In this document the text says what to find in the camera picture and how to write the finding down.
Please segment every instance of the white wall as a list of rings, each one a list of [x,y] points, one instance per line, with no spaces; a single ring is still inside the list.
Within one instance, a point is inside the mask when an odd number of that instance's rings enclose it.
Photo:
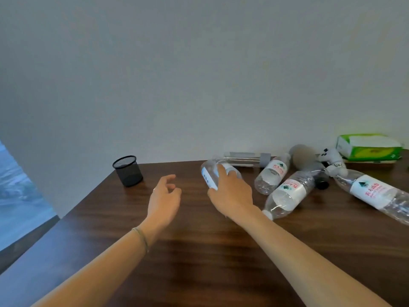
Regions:
[[[0,138],[59,216],[111,171],[409,144],[409,0],[1,0]]]

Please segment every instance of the black mesh cup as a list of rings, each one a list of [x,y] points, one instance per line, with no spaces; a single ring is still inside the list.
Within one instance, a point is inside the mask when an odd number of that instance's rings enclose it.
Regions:
[[[138,184],[144,178],[141,174],[136,157],[133,155],[121,157],[112,164],[122,184],[126,187]]]

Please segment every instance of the hand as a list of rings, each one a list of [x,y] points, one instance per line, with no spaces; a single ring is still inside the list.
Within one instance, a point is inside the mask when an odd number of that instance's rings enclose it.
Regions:
[[[227,175],[222,165],[217,165],[217,169],[218,190],[210,188],[207,195],[220,213],[239,223],[251,210],[258,209],[253,205],[252,188],[234,170]]]
[[[174,178],[176,178],[174,174],[161,177],[149,199],[146,218],[153,219],[161,228],[165,228],[171,223],[179,209],[181,189],[168,183]]]

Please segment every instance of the person's left hand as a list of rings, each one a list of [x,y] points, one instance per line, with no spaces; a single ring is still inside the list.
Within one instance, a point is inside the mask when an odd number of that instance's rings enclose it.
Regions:
[[[174,178],[174,174],[161,177],[149,199],[147,219],[153,219],[162,228],[167,227],[175,218],[180,205],[181,189],[168,183]]]

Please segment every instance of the wooden table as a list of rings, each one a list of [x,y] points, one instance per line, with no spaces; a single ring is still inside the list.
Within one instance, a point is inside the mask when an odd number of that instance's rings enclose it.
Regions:
[[[361,171],[409,191],[408,160],[405,151],[394,167]],[[140,165],[144,181],[131,188],[109,175],[0,276],[0,305],[29,306],[61,284],[137,226],[159,178],[176,174],[183,194],[175,220],[108,305],[303,306],[252,238],[212,206],[201,164]],[[258,172],[240,171],[253,185]],[[265,196],[253,191],[253,198],[263,207]],[[276,222],[393,306],[409,306],[409,226],[333,181]]]

